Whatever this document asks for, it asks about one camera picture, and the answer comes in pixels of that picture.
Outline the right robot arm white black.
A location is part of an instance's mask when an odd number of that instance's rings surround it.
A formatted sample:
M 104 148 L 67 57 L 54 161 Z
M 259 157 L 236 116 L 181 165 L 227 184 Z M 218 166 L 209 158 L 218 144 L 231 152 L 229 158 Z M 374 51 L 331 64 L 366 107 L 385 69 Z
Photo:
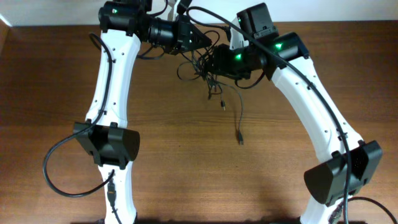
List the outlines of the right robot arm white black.
M 301 38 L 280 35 L 267 5 L 237 13 L 228 47 L 215 51 L 214 69 L 233 80 L 263 74 L 287 98 L 313 144 L 318 165 L 304 173 L 310 200 L 300 223 L 348 223 L 348 203 L 372 179 L 382 157 L 378 142 L 363 140 L 322 85 Z

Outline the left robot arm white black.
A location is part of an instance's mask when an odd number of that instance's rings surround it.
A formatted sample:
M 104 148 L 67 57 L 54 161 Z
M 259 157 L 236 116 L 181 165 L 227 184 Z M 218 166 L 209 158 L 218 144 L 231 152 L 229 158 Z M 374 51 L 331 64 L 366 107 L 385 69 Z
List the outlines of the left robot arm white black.
M 211 45 L 211 40 L 185 15 L 190 3 L 179 1 L 172 21 L 149 14 L 151 1 L 107 1 L 99 9 L 101 60 L 95 94 L 84 123 L 75 123 L 73 131 L 105 182 L 103 223 L 137 221 L 132 165 L 140 134 L 127 128 L 127 102 L 141 43 L 162 47 L 171 55 Z

